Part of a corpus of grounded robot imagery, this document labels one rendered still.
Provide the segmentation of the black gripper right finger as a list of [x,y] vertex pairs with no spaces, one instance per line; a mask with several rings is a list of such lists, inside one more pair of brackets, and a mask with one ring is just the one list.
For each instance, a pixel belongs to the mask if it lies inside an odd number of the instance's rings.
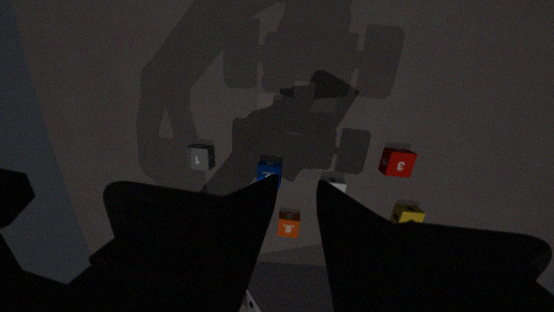
[[393,224],[325,180],[317,215],[334,312],[395,312],[424,264],[527,274],[535,281],[552,249],[535,236],[427,224]]

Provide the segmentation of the blue block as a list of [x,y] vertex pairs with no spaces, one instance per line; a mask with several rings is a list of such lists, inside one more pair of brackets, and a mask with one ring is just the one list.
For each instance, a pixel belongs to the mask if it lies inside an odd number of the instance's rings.
[[278,189],[280,188],[280,184],[281,184],[281,173],[282,173],[282,162],[260,160],[257,165],[257,181],[265,177],[268,177],[272,174],[278,174],[279,175]]

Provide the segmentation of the red block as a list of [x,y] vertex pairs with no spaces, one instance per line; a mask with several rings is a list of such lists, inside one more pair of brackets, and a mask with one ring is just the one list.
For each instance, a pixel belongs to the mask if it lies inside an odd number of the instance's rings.
[[410,177],[416,157],[407,149],[385,147],[378,170],[385,176]]

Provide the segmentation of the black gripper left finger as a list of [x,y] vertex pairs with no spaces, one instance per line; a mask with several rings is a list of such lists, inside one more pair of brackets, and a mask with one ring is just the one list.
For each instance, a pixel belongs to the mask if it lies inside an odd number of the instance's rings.
[[223,197],[132,181],[108,184],[114,237],[128,234],[204,253],[210,312],[239,312],[279,185],[272,174]]

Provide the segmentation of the orange block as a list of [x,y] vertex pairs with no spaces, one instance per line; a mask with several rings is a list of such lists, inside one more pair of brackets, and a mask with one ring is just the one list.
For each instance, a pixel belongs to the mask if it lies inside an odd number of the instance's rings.
[[279,212],[277,236],[298,238],[300,227],[300,214]]

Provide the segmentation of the yellow block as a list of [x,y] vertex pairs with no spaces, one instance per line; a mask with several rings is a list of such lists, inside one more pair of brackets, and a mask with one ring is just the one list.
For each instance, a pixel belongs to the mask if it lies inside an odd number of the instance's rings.
[[407,205],[407,204],[395,204],[392,212],[390,222],[393,224],[404,223],[406,221],[423,221],[425,212],[423,212],[416,205]]

